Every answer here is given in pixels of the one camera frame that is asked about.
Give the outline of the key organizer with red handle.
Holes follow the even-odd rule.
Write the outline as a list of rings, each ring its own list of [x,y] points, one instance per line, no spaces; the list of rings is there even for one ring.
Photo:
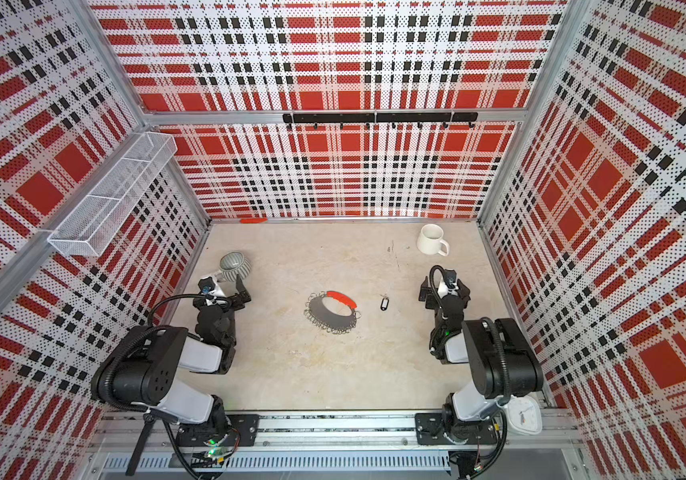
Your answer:
[[[361,317],[357,303],[338,291],[312,293],[306,302],[307,320],[331,334],[346,334],[353,330]]]

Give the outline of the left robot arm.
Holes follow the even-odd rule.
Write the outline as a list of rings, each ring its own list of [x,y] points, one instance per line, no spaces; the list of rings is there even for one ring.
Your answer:
[[[199,291],[165,298],[154,305],[145,323],[131,328],[98,367],[91,380],[92,398],[123,412],[139,412],[143,428],[125,474],[133,476],[157,422],[162,422],[175,456],[194,479],[217,479],[215,472],[195,469],[176,439],[175,426],[199,427],[208,435],[208,459],[223,463],[241,443],[241,432],[228,418],[223,399],[176,378],[180,369],[195,374],[225,375],[236,356],[235,313],[252,297],[241,274],[236,293],[225,295],[213,276],[199,280]],[[198,311],[195,329],[155,325],[157,310],[191,299]]]

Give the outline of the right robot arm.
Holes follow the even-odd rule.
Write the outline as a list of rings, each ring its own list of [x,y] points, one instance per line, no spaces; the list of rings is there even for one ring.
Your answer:
[[[419,301],[435,314],[429,353],[444,365],[468,365],[471,381],[440,411],[415,416],[417,441],[451,446],[450,471],[476,479],[501,458],[511,433],[542,433],[541,406],[532,396],[544,385],[542,367],[515,320],[465,317],[470,289],[456,271],[433,266]]]

